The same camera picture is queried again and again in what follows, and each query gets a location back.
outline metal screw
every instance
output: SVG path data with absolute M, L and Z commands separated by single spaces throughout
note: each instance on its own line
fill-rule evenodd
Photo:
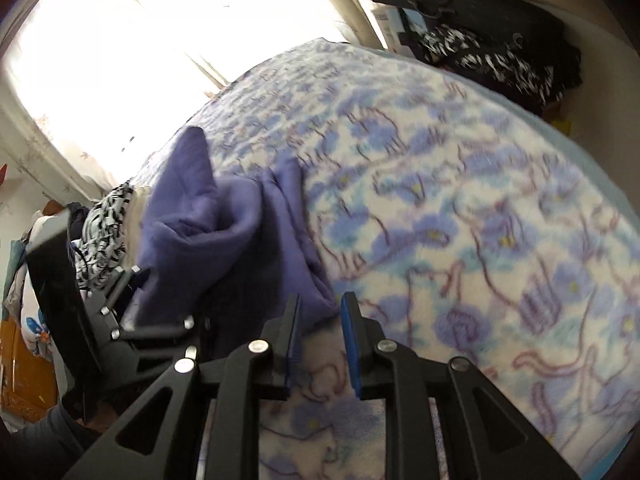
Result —
M 174 368 L 175 371 L 180 374 L 188 374 L 189 372 L 191 372 L 191 370 L 193 370 L 193 367 L 195 365 L 196 363 L 194 363 L 193 360 L 187 357 L 183 357 L 182 359 L 178 359 L 175 362 Z
M 184 351 L 184 356 L 195 361 L 198 356 L 198 349 L 195 346 L 187 346 L 187 349 Z
M 467 361 L 463 357 L 456 357 L 451 361 L 451 368 L 453 368 L 457 372 L 466 372 L 469 370 L 469 365 L 471 363 Z
M 254 354 L 261 354 L 262 352 L 266 352 L 269 348 L 269 343 L 267 343 L 264 339 L 256 339 L 255 341 L 251 341 L 249 343 L 249 350 Z
M 378 350 L 381 352 L 393 352 L 398 348 L 398 343 L 391 339 L 383 339 L 378 343 Z

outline yellow object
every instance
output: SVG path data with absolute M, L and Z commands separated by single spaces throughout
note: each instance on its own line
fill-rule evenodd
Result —
M 442 233 L 437 229 L 427 229 L 427 236 L 429 240 L 440 240 L 442 238 Z
M 630 317 L 627 317 L 623 322 L 622 322 L 622 329 L 627 332 L 630 333 L 633 329 L 634 329 L 634 320 L 631 319 Z
M 571 137 L 571 121 L 561 121 L 559 119 L 553 119 L 551 125 L 560 132 L 564 133 L 567 137 Z
M 513 235 L 501 236 L 498 240 L 498 245 L 500 245 L 500 247 L 508 247 L 510 249 L 513 249 L 516 245 L 516 239 L 513 237 Z

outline black metal bracket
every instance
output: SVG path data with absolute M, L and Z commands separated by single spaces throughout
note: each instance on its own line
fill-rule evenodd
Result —
M 84 454 L 65 480 L 194 478 L 209 403 L 206 480 L 258 479 L 258 401 L 285 400 L 300 356 L 300 298 L 228 357 L 177 360 Z
M 440 478 L 434 418 L 451 480 L 578 480 L 531 423 L 470 361 L 443 364 L 385 339 L 352 292 L 340 315 L 351 384 L 386 401 L 386 480 Z
M 149 271 L 117 267 L 101 290 L 83 300 L 68 238 L 69 212 L 49 219 L 27 247 L 27 264 L 50 334 L 74 378 L 62 403 L 87 421 L 106 399 L 118 411 L 195 347 L 207 360 L 207 314 L 183 324 L 126 331 L 120 322 Z

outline black and white patterned cloth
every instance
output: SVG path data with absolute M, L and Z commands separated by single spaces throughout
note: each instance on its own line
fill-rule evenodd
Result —
M 513 43 L 487 41 L 465 28 L 439 23 L 421 34 L 426 62 L 447 68 L 503 94 L 536 115 L 578 86 L 580 51 L 568 43 L 555 45 L 552 61 L 526 48 L 526 38 Z
M 133 188 L 127 180 L 89 211 L 76 242 L 76 280 L 84 290 L 100 289 L 124 259 L 124 217 Z

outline blue gripper pad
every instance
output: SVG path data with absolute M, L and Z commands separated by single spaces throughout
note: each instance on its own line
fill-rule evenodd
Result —
M 358 342 L 353 331 L 353 323 L 351 322 L 351 313 L 349 312 L 349 304 L 346 294 L 342 296 L 340 301 L 340 320 L 342 322 L 342 334 L 344 335 L 344 349 L 347 352 L 347 364 L 349 365 L 349 377 L 351 378 L 351 386 L 356 392 L 356 396 L 362 396 L 362 380 L 360 379 L 360 359 L 358 357 Z

